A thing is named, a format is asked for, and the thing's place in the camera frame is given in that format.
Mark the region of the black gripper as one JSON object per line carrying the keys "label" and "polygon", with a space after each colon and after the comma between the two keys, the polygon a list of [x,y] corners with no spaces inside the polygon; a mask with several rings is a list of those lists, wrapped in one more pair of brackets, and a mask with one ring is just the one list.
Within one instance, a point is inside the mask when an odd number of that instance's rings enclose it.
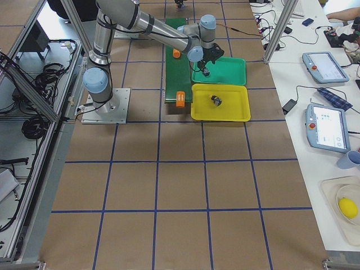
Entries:
{"label": "black gripper", "polygon": [[203,57],[198,62],[199,69],[205,69],[206,64],[210,61],[212,64],[215,64],[217,59],[224,55],[224,50],[220,48],[217,43],[213,43],[210,48],[203,49]]}
{"label": "black gripper", "polygon": [[174,3],[176,4],[177,8],[184,8],[184,1],[185,0],[174,0]]}

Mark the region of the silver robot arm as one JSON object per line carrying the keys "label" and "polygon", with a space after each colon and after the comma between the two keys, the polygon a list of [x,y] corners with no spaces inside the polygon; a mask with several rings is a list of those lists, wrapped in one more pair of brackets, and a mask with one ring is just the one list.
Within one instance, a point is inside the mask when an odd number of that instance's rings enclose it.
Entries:
{"label": "silver robot arm", "polygon": [[110,71],[110,53],[117,32],[126,38],[147,36],[172,47],[187,56],[189,62],[196,63],[204,75],[208,73],[207,63],[215,63],[224,55],[224,50],[215,42],[216,19],[213,15],[204,15],[196,24],[175,29],[142,11],[137,1],[96,1],[96,6],[96,30],[88,53],[90,66],[83,83],[99,114],[112,112],[119,106]]}

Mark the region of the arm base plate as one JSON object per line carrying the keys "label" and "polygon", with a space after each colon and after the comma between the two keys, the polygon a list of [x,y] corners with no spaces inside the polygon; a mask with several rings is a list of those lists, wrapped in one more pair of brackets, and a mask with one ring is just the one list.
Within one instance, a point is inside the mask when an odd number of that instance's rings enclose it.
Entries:
{"label": "arm base plate", "polygon": [[135,30],[126,29],[120,25],[116,26],[114,38],[115,39],[138,39],[140,33]]}
{"label": "arm base plate", "polygon": [[131,95],[130,88],[114,88],[112,98],[107,103],[94,103],[90,94],[87,96],[89,106],[81,106],[82,124],[125,124]]}

